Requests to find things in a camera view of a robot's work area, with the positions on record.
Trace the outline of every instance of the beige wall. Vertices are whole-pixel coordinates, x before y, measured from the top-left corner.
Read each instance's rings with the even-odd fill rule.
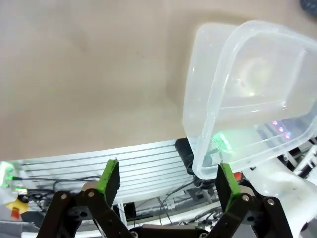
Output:
[[[184,137],[191,47],[205,22],[317,36],[298,0],[0,2],[0,159]]]

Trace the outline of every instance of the transparent plastic container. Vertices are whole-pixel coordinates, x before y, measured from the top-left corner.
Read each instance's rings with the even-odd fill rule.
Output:
[[[193,46],[183,126],[193,171],[250,167],[306,142],[317,126],[317,42],[262,21],[208,23]]]

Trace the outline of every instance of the red object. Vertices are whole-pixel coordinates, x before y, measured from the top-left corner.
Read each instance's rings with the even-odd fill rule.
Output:
[[[242,179],[242,173],[241,172],[235,172],[233,175],[236,178],[237,182]]]
[[[17,208],[13,208],[11,212],[11,219],[14,221],[20,221],[20,210]]]

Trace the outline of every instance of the yellow object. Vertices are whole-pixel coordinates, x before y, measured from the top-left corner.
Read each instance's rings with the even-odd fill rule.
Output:
[[[19,213],[22,214],[28,210],[28,204],[21,202],[19,199],[16,199],[14,202],[8,203],[6,207],[10,210],[18,209]]]

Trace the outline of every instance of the beige surface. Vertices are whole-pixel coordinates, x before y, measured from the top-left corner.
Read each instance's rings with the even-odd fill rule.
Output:
[[[298,0],[0,2],[0,159],[184,137],[197,27],[249,19],[317,36]]]

